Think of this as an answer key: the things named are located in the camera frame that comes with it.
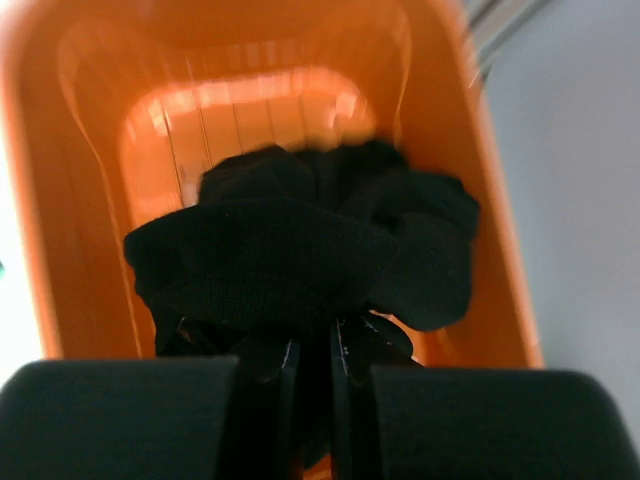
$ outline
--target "orange container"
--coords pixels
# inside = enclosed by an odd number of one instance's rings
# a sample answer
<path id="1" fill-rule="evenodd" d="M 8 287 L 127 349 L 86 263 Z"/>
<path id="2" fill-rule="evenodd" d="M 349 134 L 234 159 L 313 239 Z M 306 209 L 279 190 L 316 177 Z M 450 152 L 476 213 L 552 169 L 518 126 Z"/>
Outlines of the orange container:
<path id="1" fill-rule="evenodd" d="M 373 134 L 482 206 L 466 318 L 427 365 L 537 366 L 534 319 L 461 12 L 451 0 L 33 0 L 5 22 L 8 154 L 51 357 L 151 357 L 126 233 L 225 157 Z"/>

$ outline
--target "black cloth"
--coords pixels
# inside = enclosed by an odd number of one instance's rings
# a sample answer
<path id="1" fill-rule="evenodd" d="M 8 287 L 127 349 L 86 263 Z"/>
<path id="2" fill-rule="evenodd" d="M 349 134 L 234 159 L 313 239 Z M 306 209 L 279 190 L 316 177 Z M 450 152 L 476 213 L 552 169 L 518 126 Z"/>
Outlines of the black cloth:
<path id="1" fill-rule="evenodd" d="M 411 171 L 382 141 L 269 147 L 206 172 L 199 203 L 131 232 L 125 257 L 158 354 L 175 354 L 185 319 L 232 341 L 313 338 L 333 316 L 369 309 L 428 331 L 468 308 L 477 216 L 457 179 Z"/>

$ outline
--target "gray surface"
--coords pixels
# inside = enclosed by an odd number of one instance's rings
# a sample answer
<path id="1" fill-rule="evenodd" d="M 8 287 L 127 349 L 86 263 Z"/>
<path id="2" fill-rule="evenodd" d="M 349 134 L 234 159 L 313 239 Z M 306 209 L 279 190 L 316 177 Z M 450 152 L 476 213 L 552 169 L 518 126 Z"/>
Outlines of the gray surface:
<path id="1" fill-rule="evenodd" d="M 553 0 L 487 91 L 545 360 L 612 392 L 640 446 L 640 1 Z"/>

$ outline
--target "orange basket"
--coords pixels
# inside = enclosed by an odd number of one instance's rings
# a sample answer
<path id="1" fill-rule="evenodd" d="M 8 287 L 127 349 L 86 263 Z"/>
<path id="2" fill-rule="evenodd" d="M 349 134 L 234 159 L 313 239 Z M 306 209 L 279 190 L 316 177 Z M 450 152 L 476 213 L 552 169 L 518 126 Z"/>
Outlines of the orange basket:
<path id="1" fill-rule="evenodd" d="M 468 315 L 410 332 L 425 365 L 537 366 L 480 87 L 451 0 L 34 0 L 4 34 L 5 118 L 47 355 L 152 357 L 126 233 L 268 143 L 374 134 L 481 204 Z"/>

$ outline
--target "orange plastic bin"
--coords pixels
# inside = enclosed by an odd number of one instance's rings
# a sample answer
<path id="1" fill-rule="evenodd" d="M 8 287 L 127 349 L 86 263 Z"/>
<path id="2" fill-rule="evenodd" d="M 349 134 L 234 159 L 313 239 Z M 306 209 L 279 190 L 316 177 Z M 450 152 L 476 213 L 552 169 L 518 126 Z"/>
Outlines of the orange plastic bin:
<path id="1" fill-rule="evenodd" d="M 466 318 L 428 365 L 537 366 L 504 182 L 451 0 L 35 0 L 5 25 L 9 155 L 51 357 L 151 357 L 122 239 L 267 143 L 393 137 L 482 206 Z"/>

